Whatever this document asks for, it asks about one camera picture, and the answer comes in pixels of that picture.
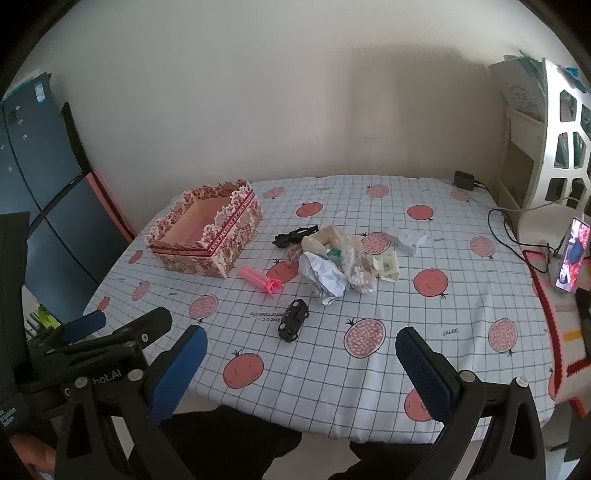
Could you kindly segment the operator hand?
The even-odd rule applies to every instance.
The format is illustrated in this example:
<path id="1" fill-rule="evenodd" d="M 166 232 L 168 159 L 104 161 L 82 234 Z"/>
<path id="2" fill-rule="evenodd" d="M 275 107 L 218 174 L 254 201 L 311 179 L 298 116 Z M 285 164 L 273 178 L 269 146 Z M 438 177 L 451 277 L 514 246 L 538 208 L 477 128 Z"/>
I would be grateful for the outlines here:
<path id="1" fill-rule="evenodd" d="M 13 435 L 10 443 L 33 479 L 42 479 L 41 472 L 55 470 L 56 450 L 51 446 L 33 436 L 20 434 Z"/>

